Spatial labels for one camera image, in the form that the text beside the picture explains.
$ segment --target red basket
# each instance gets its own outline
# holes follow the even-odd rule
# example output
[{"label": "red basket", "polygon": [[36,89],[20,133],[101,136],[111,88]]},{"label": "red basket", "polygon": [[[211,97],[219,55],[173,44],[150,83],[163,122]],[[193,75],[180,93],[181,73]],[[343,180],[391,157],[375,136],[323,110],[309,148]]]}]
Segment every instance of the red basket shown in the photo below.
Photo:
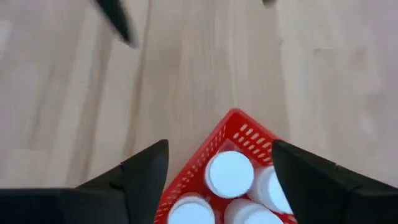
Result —
[{"label": "red basket", "polygon": [[[272,142],[275,139],[279,138],[243,111],[230,110],[163,192],[155,223],[167,223],[167,215],[175,201],[188,192],[196,192],[204,196],[215,211],[216,223],[223,223],[225,208],[232,199],[219,198],[208,189],[204,180],[207,162],[222,150],[225,144],[231,142],[253,162],[260,166],[271,166]],[[293,215],[278,213],[276,215],[285,224],[297,223]]]}]

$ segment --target black object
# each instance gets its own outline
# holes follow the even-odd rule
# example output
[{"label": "black object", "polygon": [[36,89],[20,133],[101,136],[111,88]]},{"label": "black object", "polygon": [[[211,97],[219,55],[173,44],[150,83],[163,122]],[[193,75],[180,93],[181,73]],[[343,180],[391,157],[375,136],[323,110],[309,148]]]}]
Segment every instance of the black object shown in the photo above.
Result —
[{"label": "black object", "polygon": [[168,164],[161,140],[75,189],[0,190],[0,223],[153,224]]},{"label": "black object", "polygon": [[281,140],[272,160],[298,223],[398,223],[398,189]]},{"label": "black object", "polygon": [[265,6],[273,6],[276,3],[276,0],[262,0],[262,3]]},{"label": "black object", "polygon": [[136,47],[136,33],[129,25],[128,13],[125,12],[122,2],[120,0],[95,0],[95,2],[112,23],[123,41],[132,47]]}]

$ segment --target light wood surface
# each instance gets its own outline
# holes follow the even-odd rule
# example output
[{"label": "light wood surface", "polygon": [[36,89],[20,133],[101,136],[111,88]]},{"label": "light wood surface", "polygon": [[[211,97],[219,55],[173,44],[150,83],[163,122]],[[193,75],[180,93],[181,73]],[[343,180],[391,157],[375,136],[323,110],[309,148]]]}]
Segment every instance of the light wood surface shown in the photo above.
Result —
[{"label": "light wood surface", "polygon": [[159,139],[168,183],[230,108],[398,187],[394,0],[0,2],[0,187],[76,186]]}]

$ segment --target white container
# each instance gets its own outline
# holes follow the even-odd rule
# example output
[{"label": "white container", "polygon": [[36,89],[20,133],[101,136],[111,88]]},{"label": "white container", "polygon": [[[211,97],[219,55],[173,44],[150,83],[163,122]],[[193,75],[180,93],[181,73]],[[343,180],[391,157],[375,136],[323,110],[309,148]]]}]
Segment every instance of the white container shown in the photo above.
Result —
[{"label": "white container", "polygon": [[215,224],[213,209],[199,194],[181,196],[170,209],[168,224]]},{"label": "white container", "polygon": [[218,153],[206,165],[206,185],[214,194],[222,198],[235,198],[245,194],[250,189],[253,180],[253,165],[240,152]]},{"label": "white container", "polygon": [[268,208],[246,199],[235,199],[226,208],[224,224],[283,224]]},{"label": "white container", "polygon": [[248,197],[274,212],[293,214],[273,166],[261,167],[254,171],[254,182]]}]

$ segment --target white bottle cap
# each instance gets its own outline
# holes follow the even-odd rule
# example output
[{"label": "white bottle cap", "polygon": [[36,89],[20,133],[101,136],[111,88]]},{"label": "white bottle cap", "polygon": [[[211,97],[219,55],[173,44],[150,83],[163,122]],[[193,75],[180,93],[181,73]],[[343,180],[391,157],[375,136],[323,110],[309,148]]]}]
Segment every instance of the white bottle cap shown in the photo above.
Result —
[{"label": "white bottle cap", "polygon": [[235,199],[226,208],[225,224],[283,224],[268,208],[246,199]]},{"label": "white bottle cap", "polygon": [[254,180],[254,169],[250,160],[240,152],[221,152],[207,164],[205,180],[209,189],[217,196],[234,198],[250,189]]},{"label": "white bottle cap", "polygon": [[258,168],[254,173],[254,183],[248,192],[248,197],[274,212],[293,214],[274,167]]},{"label": "white bottle cap", "polygon": [[270,210],[260,210],[250,214],[244,224],[283,224],[283,222]]},{"label": "white bottle cap", "polygon": [[183,195],[170,209],[168,224],[215,224],[214,212],[198,194]]}]

